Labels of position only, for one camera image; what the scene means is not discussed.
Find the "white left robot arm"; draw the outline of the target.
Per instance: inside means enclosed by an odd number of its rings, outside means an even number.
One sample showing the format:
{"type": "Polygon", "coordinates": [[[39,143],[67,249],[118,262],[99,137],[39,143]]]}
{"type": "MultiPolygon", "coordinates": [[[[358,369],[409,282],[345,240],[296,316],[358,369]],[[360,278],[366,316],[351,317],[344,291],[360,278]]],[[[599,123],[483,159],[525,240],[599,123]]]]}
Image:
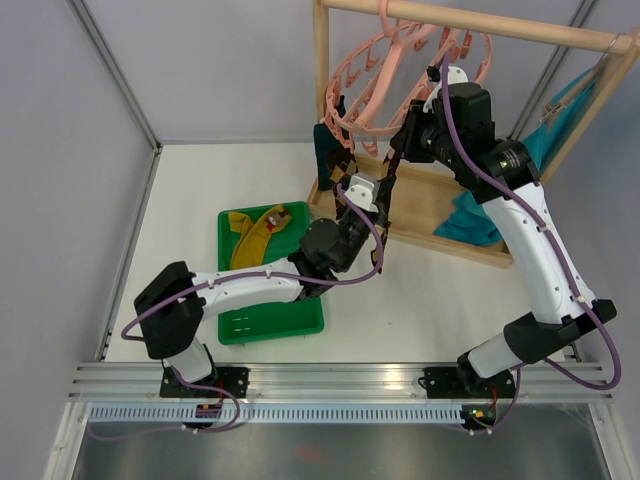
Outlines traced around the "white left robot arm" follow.
{"type": "Polygon", "coordinates": [[[136,297],[137,316],[121,333],[144,344],[147,355],[164,365],[167,383],[176,382],[197,397],[220,390],[209,349],[197,338],[201,322],[232,310],[270,303],[294,303],[342,285],[365,242],[373,238],[372,271],[381,270],[384,234],[393,180],[355,174],[336,186],[346,209],[336,220],[310,224],[298,248],[270,263],[212,274],[190,271],[185,262],[166,266],[136,297]]]}

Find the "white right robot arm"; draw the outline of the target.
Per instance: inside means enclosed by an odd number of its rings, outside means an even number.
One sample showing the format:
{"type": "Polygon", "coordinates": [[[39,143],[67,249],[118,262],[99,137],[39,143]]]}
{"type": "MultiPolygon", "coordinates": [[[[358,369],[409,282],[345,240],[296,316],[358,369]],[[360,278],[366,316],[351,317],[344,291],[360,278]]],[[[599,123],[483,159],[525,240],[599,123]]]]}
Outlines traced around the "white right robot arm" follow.
{"type": "Polygon", "coordinates": [[[391,145],[404,160],[439,162],[453,172],[497,227],[528,291],[529,313],[458,358],[463,392],[478,395],[494,376],[547,361],[594,330],[613,344],[604,325],[616,317],[616,307],[593,293],[571,261],[527,147],[496,138],[488,91],[464,82],[430,100],[411,101],[391,145]]]}

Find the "brown argyle sock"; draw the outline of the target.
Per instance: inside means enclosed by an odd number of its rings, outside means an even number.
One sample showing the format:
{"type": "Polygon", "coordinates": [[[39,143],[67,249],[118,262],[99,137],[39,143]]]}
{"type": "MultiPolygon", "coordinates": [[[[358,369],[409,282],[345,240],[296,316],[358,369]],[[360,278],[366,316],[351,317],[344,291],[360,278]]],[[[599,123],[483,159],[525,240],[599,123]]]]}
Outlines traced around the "brown argyle sock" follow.
{"type": "Polygon", "coordinates": [[[397,168],[400,164],[400,156],[393,149],[390,148],[383,163],[382,163],[382,177],[379,182],[379,190],[374,204],[378,207],[379,216],[375,222],[376,231],[380,235],[381,239],[381,253],[378,252],[378,247],[375,247],[371,253],[371,263],[375,266],[379,260],[382,259],[384,249],[386,246],[391,221],[389,220],[389,213],[391,208],[392,190],[394,188],[397,179],[397,168]]]}
{"type": "Polygon", "coordinates": [[[341,187],[343,193],[347,191],[351,177],[358,172],[358,166],[354,153],[344,147],[331,150],[326,156],[326,163],[334,198],[335,219],[340,220],[347,210],[347,205],[341,199],[338,187],[341,187]]]}

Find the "green reindeer sock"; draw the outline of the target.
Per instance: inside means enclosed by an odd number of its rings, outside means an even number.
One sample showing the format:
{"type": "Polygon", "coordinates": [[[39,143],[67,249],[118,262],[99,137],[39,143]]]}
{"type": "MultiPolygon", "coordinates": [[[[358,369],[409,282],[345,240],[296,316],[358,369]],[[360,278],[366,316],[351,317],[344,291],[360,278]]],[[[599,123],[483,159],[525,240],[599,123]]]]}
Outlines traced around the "green reindeer sock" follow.
{"type": "Polygon", "coordinates": [[[345,107],[345,96],[341,95],[339,98],[338,105],[336,106],[336,112],[340,118],[343,118],[346,113],[345,107]]]}
{"type": "Polygon", "coordinates": [[[334,166],[331,164],[330,155],[336,149],[339,149],[341,144],[324,122],[313,126],[312,135],[317,165],[318,190],[329,191],[334,185],[334,181],[331,179],[334,166]]]}

